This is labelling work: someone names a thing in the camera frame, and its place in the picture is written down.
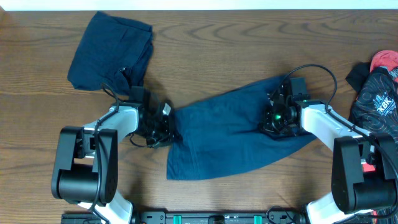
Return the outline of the blue denim shorts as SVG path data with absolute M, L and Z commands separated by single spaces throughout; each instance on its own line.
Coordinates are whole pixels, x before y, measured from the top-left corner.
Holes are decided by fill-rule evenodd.
M 175 112 L 181 135 L 167 158 L 167 179 L 206 180 L 242 174 L 281 160 L 313 140 L 305 134 L 272 137 L 258 124 L 280 76 L 250 83 Z

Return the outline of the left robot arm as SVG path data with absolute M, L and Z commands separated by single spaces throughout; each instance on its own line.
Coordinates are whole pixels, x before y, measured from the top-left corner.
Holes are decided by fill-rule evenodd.
M 126 100 L 105 83 L 101 88 L 114 99 L 109 111 L 83 126 L 65 126 L 59 135 L 52 195 L 87 210 L 64 213 L 62 223 L 140 223 L 134 204 L 118 191 L 118 146 L 133 136 L 148 148 L 180 139 L 171 102 L 143 86 L 131 87 Z

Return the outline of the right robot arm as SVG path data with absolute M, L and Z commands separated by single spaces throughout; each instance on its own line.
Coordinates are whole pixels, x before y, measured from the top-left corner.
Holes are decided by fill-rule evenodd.
M 296 223 L 344 223 L 397 214 L 397 155 L 393 138 L 344 119 L 310 97 L 303 78 L 286 78 L 268 93 L 260 132 L 273 138 L 312 134 L 333 153 L 331 192 L 308 203 Z

